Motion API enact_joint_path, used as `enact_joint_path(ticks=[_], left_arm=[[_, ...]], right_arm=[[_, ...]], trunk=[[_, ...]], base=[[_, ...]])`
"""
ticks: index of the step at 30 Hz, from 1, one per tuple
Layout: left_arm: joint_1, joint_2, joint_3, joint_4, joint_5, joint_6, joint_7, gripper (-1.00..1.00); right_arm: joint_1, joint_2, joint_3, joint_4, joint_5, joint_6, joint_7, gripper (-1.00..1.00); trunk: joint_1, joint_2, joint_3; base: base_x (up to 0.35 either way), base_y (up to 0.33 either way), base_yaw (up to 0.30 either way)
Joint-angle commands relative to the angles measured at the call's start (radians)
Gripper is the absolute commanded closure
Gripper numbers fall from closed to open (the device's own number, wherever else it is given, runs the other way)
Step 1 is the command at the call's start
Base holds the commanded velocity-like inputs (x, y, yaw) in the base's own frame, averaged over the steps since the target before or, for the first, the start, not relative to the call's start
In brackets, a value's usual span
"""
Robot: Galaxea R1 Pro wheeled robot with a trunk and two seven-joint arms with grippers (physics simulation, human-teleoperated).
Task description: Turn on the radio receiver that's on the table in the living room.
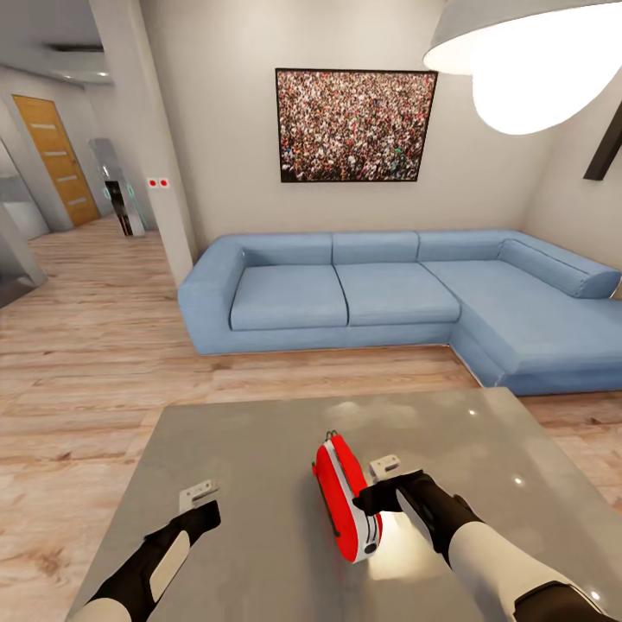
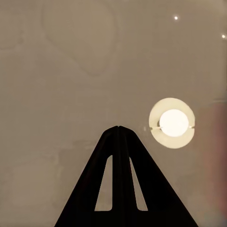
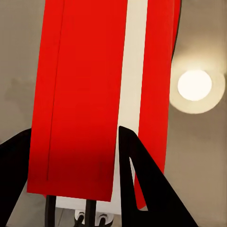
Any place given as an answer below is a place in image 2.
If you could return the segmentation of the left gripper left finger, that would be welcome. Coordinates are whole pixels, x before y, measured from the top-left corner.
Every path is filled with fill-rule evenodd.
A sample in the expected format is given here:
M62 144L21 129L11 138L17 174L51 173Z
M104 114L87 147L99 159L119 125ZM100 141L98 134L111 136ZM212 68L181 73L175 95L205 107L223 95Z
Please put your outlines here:
M95 211L106 162L111 155L112 210ZM54 227L126 227L118 126L102 133Z

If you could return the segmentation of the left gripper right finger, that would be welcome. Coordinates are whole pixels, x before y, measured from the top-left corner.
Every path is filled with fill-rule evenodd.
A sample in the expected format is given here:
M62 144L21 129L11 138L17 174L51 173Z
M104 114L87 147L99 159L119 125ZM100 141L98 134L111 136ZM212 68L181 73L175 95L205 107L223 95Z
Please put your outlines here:
M119 126L126 227L199 227L136 133ZM148 211L137 208L130 158Z

